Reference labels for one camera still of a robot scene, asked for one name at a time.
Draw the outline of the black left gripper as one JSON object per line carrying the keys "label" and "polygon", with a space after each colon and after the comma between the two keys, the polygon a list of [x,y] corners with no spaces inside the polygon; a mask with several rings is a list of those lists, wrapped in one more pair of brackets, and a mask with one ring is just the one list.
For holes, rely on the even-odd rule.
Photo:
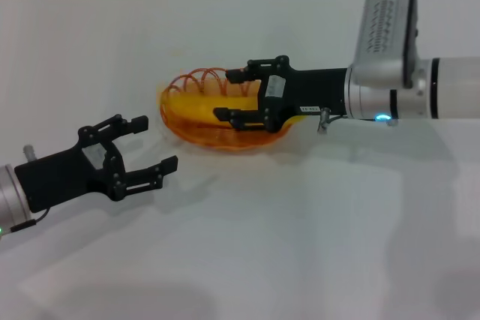
{"label": "black left gripper", "polygon": [[[145,115],[128,121],[117,114],[93,127],[79,129],[77,143],[68,150],[15,167],[30,211],[37,213],[87,193],[102,193],[118,202],[126,196],[161,189],[164,178],[177,171],[177,156],[125,173],[122,156],[113,144],[119,137],[148,128]],[[99,168],[84,152],[93,145],[105,148]]]}

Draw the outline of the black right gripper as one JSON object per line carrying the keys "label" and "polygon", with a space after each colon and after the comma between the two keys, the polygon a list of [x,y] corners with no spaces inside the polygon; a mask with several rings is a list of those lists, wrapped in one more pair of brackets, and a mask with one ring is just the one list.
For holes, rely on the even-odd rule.
{"label": "black right gripper", "polygon": [[269,133],[279,132],[297,115],[319,115],[323,109],[328,109],[331,115],[345,115],[346,74],[345,68],[295,70],[285,55],[251,59],[245,67],[226,70],[226,78],[232,84],[259,80],[258,110],[217,107],[213,113],[237,131]]}

